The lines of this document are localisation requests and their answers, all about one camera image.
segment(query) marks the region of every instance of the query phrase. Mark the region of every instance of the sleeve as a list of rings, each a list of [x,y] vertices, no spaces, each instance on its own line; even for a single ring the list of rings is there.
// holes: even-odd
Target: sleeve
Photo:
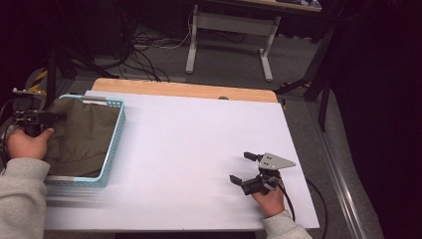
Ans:
[[[49,169],[50,164],[34,158],[7,163],[0,175],[1,238],[43,238]]]
[[[268,239],[312,239],[307,230],[296,224],[287,211],[264,219],[263,223]]]

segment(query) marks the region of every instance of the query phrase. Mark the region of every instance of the olive green fabric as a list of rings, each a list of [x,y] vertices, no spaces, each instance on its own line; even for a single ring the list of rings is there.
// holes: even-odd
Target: olive green fabric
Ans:
[[[53,125],[44,158],[51,165],[49,174],[95,176],[103,167],[119,108],[62,98],[54,101],[50,112],[66,112],[67,118]]]

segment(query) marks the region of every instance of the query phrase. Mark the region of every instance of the hand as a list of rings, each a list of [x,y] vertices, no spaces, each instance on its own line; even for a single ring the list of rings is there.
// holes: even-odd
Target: hand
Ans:
[[[285,210],[284,194],[280,187],[267,195],[257,192],[252,194],[252,197],[260,204],[267,217],[275,216]]]
[[[7,149],[11,158],[32,157],[43,159],[47,153],[47,142],[54,130],[48,128],[36,137],[28,136],[21,127],[16,128],[7,138]]]

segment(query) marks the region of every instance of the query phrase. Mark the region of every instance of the white tabletop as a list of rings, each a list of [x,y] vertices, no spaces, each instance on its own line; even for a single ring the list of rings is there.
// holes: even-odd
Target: white tabletop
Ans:
[[[258,204],[230,182],[251,179],[270,152],[297,166],[281,170],[297,222],[318,227],[280,104],[143,96],[125,100],[126,122],[106,188],[49,187],[47,230],[258,230]]]

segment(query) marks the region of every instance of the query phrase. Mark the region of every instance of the basket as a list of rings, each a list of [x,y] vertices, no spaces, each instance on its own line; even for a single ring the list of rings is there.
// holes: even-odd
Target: basket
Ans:
[[[79,176],[47,176],[45,183],[54,186],[78,186],[78,187],[106,187],[109,172],[111,170],[112,162],[114,160],[115,151],[120,139],[121,131],[123,129],[125,114],[124,101],[115,98],[103,97],[86,97],[76,95],[63,95],[60,98],[76,98],[87,104],[107,105],[113,108],[120,108],[117,121],[115,123],[114,131],[111,137],[108,151],[105,155],[105,162],[103,164],[100,175],[97,177],[79,177]]]

